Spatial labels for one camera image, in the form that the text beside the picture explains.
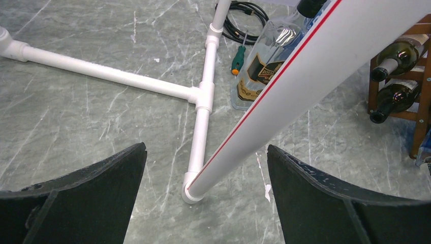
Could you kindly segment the green wine bottle silver neck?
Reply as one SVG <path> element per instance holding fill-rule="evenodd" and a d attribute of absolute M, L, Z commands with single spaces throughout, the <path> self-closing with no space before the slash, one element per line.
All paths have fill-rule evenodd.
<path fill-rule="evenodd" d="M 390 75 L 401 75 L 410 71 L 425 54 L 425 43 L 429 38 L 428 34 L 398 37 L 377 55 L 377 66 L 370 71 L 370 79 L 380 82 Z"/>

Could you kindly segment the dark wine bottle cream label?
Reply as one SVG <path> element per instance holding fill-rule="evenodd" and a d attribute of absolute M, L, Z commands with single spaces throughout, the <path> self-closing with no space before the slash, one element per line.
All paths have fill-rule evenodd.
<path fill-rule="evenodd" d="M 417 81 L 390 79 L 378 92 L 377 109 L 370 114 L 370 120 L 381 124 L 390 114 L 407 110 L 413 105 L 420 91 Z"/>

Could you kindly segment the tall blue liquid bottle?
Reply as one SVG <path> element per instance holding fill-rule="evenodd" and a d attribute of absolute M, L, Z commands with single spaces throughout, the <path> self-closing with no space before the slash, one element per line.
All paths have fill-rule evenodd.
<path fill-rule="evenodd" d="M 303 28 L 304 34 L 306 34 L 313 27 L 313 25 L 315 25 L 315 23 L 318 21 L 318 19 L 321 17 L 321 15 L 325 12 L 325 10 L 331 4 L 331 2 L 332 2 L 332 0 L 327 0 L 313 18 L 306 18 L 304 20 L 304 28 Z"/>

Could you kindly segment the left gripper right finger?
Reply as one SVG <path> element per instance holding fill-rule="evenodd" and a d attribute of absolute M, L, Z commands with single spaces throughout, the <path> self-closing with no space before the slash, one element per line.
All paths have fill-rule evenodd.
<path fill-rule="evenodd" d="M 430 243 L 430 201 L 365 189 L 267 150 L 285 243 Z"/>

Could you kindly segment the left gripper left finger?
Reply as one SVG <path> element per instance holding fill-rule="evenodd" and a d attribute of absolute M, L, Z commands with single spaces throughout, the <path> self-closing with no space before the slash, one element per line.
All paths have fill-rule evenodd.
<path fill-rule="evenodd" d="M 123 243 L 147 151 L 136 143 L 61 177 L 1 191 L 1 243 Z"/>

